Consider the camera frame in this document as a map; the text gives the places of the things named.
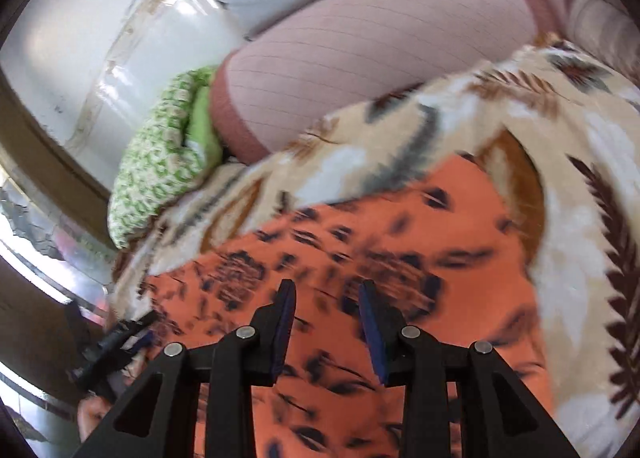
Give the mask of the person's left hand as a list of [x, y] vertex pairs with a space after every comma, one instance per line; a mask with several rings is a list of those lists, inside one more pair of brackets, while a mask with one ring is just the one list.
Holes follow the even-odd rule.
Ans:
[[79, 438], [83, 443], [96, 430], [102, 419], [111, 410], [113, 404], [103, 396], [94, 393], [83, 398], [77, 408]]

